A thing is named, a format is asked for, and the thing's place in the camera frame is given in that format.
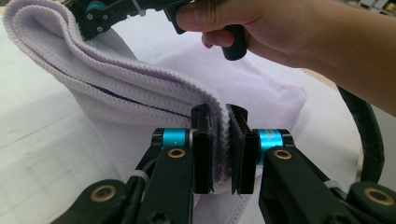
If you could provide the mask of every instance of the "black handle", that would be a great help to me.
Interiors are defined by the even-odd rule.
[[[228,25],[225,29],[233,34],[233,44],[228,48],[222,48],[224,57],[230,61],[243,58],[247,54],[247,43],[243,26]]]

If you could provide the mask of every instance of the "white cable tie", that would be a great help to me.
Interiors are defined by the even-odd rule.
[[[142,10],[142,8],[140,8],[139,4],[137,4],[136,0],[132,0],[132,3],[134,3],[134,7],[136,7],[139,16],[144,17],[146,16],[146,10]]]
[[[143,178],[145,180],[145,182],[146,182],[145,188],[149,185],[149,176],[148,176],[148,174],[146,174],[146,172],[141,171],[141,170],[134,170],[132,172],[131,176],[137,176],[137,177]]]
[[[341,185],[335,180],[328,180],[323,182],[323,184],[326,185],[328,189],[341,189]]]

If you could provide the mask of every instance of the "white cloth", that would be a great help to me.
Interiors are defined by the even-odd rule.
[[[303,90],[272,80],[245,60],[228,62],[220,50],[193,45],[152,65],[138,61],[113,30],[84,42],[71,12],[57,2],[13,1],[4,24],[11,40],[73,93],[124,179],[156,128],[189,127],[190,109],[208,104],[216,134],[215,191],[226,191],[231,166],[225,104],[255,111],[251,127],[289,129],[305,102]],[[229,193],[201,198],[194,223],[236,223],[248,200]]]

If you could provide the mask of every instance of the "teal component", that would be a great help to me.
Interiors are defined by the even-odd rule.
[[[87,9],[85,10],[85,13],[87,13],[89,10],[93,9],[93,8],[101,8],[101,7],[105,7],[105,3],[103,2],[99,2],[99,1],[93,1],[90,2],[87,6]]]
[[[277,129],[259,129],[261,154],[259,165],[264,165],[265,151],[271,147],[283,147],[282,134]]]
[[[168,128],[163,130],[163,147],[186,146],[186,129]]]

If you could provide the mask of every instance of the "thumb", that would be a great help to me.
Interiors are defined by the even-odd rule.
[[[177,11],[177,24],[186,31],[209,32],[230,24],[247,22],[245,1],[195,0]]]

